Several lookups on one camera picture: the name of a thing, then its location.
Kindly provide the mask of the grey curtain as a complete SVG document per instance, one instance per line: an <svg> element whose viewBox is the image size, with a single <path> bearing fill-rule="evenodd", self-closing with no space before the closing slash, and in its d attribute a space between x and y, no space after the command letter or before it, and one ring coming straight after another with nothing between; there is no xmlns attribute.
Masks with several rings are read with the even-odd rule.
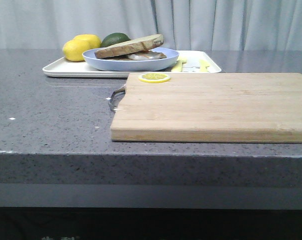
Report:
<svg viewBox="0 0 302 240"><path fill-rule="evenodd" d="M302 51L302 0L0 0L0 49L160 33L177 50Z"/></svg>

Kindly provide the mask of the white bear tray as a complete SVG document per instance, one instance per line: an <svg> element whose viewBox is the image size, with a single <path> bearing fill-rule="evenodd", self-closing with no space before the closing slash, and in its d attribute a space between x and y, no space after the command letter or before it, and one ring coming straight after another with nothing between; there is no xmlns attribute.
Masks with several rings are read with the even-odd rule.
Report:
<svg viewBox="0 0 302 240"><path fill-rule="evenodd" d="M197 50L180 50L179 53L186 63L182 65L184 73L199 73L200 60L206 61L208 73L220 73L222 69L204 52ZM101 71L91 67L85 61L72 62L64 57L42 68L45 75L54 78L127 78L127 71Z"/></svg>

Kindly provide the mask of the back yellow lemon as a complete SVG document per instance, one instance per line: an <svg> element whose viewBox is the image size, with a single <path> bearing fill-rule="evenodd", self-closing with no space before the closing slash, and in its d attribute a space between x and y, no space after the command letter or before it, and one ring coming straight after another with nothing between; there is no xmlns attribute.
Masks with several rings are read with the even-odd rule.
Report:
<svg viewBox="0 0 302 240"><path fill-rule="evenodd" d="M80 34L76 35L73 39L87 41L91 49L99 48L102 43L101 39L95 34Z"/></svg>

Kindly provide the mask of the lemon slice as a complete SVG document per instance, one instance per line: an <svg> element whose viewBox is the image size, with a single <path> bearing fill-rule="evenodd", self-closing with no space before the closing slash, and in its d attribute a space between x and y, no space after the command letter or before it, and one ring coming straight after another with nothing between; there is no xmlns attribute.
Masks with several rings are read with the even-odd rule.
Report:
<svg viewBox="0 0 302 240"><path fill-rule="evenodd" d="M164 83L171 79L171 77L165 73L149 72L138 76L138 79L145 83Z"/></svg>

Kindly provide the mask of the light blue plate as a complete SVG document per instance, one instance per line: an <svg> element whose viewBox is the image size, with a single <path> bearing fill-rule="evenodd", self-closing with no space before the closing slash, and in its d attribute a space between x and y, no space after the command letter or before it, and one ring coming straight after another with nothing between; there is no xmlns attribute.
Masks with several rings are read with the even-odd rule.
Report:
<svg viewBox="0 0 302 240"><path fill-rule="evenodd" d="M151 60L131 60L131 59L98 59L95 56L97 48L87 50L82 53L85 61L93 68L102 71L116 72L143 72L143 71L160 71L176 63L179 52L173 49L156 47L151 49L153 52L163 53L166 58Z"/></svg>

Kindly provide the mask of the yellow lemon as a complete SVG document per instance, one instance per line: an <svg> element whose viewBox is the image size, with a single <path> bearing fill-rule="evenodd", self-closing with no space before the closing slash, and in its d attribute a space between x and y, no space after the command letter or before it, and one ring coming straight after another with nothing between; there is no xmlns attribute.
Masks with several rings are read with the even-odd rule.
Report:
<svg viewBox="0 0 302 240"><path fill-rule="evenodd" d="M71 62L83 62L83 52L91 49L88 41L82 39L72 39L67 41L63 47L62 52L64 57Z"/></svg>
<svg viewBox="0 0 302 240"><path fill-rule="evenodd" d="M101 39L95 34L80 34L76 35L73 39L87 41L91 49L99 48L102 43Z"/></svg>

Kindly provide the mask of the green lime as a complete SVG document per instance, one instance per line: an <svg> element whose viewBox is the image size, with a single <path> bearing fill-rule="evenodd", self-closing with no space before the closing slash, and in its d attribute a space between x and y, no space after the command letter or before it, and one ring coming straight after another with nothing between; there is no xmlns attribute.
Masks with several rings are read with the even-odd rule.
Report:
<svg viewBox="0 0 302 240"><path fill-rule="evenodd" d="M107 35L102 40L100 47L101 48L106 48L106 47L109 47L111 45L127 42L127 41L130 41L130 40L131 39L125 33L114 32L114 33L111 33L111 34Z"/></svg>

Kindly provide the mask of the bread slice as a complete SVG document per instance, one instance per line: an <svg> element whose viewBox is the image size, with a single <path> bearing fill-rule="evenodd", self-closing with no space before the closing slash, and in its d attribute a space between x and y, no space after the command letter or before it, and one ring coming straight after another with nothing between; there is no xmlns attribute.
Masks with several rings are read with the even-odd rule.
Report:
<svg viewBox="0 0 302 240"><path fill-rule="evenodd" d="M162 34L153 34L99 48L94 54L97 59L118 57L136 52L148 51L161 46L163 43L164 36Z"/></svg>
<svg viewBox="0 0 302 240"><path fill-rule="evenodd" d="M115 61L148 61L148 60L160 60L165 59L167 56L162 52L156 51L140 51L126 55L108 57L104 60L115 60Z"/></svg>

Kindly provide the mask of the front yellow lemon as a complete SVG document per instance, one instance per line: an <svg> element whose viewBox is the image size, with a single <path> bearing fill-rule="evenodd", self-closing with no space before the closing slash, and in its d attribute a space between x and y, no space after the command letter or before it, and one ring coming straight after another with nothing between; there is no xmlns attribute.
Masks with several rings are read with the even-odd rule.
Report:
<svg viewBox="0 0 302 240"><path fill-rule="evenodd" d="M82 39L72 39L67 41L63 47L62 52L64 57L71 62L83 62L83 52L91 49L88 41Z"/></svg>

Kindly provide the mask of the wooden cutting board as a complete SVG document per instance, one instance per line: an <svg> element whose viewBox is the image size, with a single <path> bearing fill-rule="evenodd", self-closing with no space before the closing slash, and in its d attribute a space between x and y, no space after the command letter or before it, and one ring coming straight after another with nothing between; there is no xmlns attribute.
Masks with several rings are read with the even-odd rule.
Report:
<svg viewBox="0 0 302 240"><path fill-rule="evenodd" d="M302 143L302 74L129 74L111 126L114 141Z"/></svg>

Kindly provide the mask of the yellow plastic knife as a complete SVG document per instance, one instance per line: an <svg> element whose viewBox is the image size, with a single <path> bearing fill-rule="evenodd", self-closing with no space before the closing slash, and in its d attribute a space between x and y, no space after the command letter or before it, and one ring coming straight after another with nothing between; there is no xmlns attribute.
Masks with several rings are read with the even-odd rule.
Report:
<svg viewBox="0 0 302 240"><path fill-rule="evenodd" d="M207 62L205 59L200 59L199 60L199 71L202 73L209 73L209 67L210 67L210 63Z"/></svg>

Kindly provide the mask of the fried egg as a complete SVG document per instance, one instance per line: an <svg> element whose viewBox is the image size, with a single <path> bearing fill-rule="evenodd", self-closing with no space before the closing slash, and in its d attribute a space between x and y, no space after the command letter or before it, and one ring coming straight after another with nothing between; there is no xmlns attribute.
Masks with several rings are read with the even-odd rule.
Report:
<svg viewBox="0 0 302 240"><path fill-rule="evenodd" d="M159 60L167 57L162 52L155 52L151 50L135 52L135 53L127 54L126 56L128 59L135 60L135 61Z"/></svg>

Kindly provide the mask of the yellow plastic fork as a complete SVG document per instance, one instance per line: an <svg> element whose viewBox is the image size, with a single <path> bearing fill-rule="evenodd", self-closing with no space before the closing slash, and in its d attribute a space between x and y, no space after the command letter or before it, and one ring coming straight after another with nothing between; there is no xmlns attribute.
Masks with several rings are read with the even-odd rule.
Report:
<svg viewBox="0 0 302 240"><path fill-rule="evenodd" d="M187 59L186 58L179 58L175 65L171 68L171 72L174 72L174 73L179 73L179 72L182 72L183 71L183 64L185 64L187 62Z"/></svg>

